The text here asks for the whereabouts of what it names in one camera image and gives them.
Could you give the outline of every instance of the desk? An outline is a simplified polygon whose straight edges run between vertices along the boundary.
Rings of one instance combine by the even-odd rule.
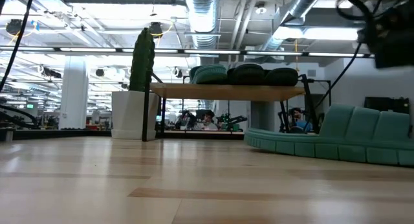
[[[283,121],[288,122],[287,113],[283,101],[298,95],[305,95],[307,102],[312,107],[310,115],[315,120],[314,125],[318,132],[318,120],[313,108],[311,92],[308,80],[305,74],[301,75],[303,87],[277,87],[268,85],[197,85],[197,84],[165,84],[150,83],[151,77],[155,76],[151,71],[147,72],[145,99],[144,99],[144,119],[142,128],[142,141],[147,141],[147,122],[148,122],[148,102],[149,90],[162,97],[162,114],[161,114],[161,137],[165,128],[165,111],[167,98],[188,98],[188,99],[206,99],[206,100],[249,100],[262,102],[279,101],[283,114]]]

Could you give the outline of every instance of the tall cactus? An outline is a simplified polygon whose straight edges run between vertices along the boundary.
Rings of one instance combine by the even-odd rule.
[[[145,91],[146,72],[152,71],[154,66],[154,48],[155,44],[149,29],[144,28],[135,42],[129,77],[130,91]]]

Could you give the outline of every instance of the white planter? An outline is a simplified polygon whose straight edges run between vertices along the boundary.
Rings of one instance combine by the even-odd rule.
[[[141,139],[144,114],[144,92],[112,92],[112,138]],[[149,94],[147,139],[155,139],[155,122],[157,121],[159,97]]]

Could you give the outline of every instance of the shelf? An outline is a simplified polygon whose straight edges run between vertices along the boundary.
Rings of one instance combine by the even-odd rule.
[[[305,94],[303,87],[276,87],[267,85],[194,85],[151,84],[150,88],[162,98],[203,100],[284,101]]]

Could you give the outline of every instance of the black table leg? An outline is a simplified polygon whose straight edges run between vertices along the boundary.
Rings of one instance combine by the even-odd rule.
[[[164,130],[166,125],[166,98],[162,98],[162,109],[161,109],[161,137],[164,138]]]
[[[312,121],[313,130],[315,133],[319,133],[319,120],[318,120],[318,117],[316,116],[316,110],[313,104],[313,99],[312,99],[311,89],[309,88],[308,79],[306,77],[306,74],[303,74],[301,76],[302,76],[303,88],[305,88],[305,98],[308,103],[310,119],[313,120]]]
[[[148,106],[149,106],[149,83],[151,81],[152,71],[147,71],[145,82],[145,95],[144,95],[144,113],[142,115],[142,141],[147,141],[148,132]]]
[[[283,101],[280,102],[280,108],[281,108],[281,112],[282,112],[283,121],[285,123],[285,131],[286,131],[286,133],[288,133],[288,132],[290,132],[289,119],[287,118],[287,113],[286,113],[285,105],[283,104]]]

